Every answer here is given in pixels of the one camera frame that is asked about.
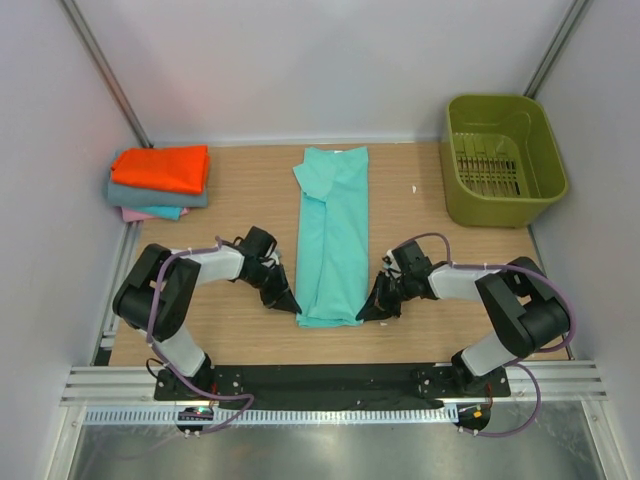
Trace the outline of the teal t shirt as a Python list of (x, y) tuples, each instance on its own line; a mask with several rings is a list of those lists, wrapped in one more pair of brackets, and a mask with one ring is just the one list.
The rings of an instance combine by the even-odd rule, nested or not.
[(309, 147), (300, 188), (295, 296), (301, 328), (358, 326), (369, 286), (369, 152)]

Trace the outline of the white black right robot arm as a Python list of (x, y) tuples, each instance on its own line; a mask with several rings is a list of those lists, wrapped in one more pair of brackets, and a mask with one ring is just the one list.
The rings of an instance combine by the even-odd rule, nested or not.
[(463, 395), (485, 392), (499, 369), (572, 334), (572, 313), (556, 287), (528, 257), (503, 265), (432, 262), (409, 239), (387, 252), (384, 267), (356, 315), (359, 321), (401, 316), (404, 302), (468, 300), (482, 303), (493, 332), (451, 358), (449, 377)]

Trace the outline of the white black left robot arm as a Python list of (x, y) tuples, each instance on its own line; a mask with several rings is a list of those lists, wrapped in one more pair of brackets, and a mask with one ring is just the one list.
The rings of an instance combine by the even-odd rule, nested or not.
[(164, 370), (191, 396), (208, 396), (214, 367), (186, 327), (193, 293), (217, 281), (242, 281), (259, 292), (266, 308), (299, 314), (276, 247), (275, 237), (257, 226), (231, 242), (217, 239), (210, 248), (149, 244), (115, 294), (112, 310), (145, 336)]

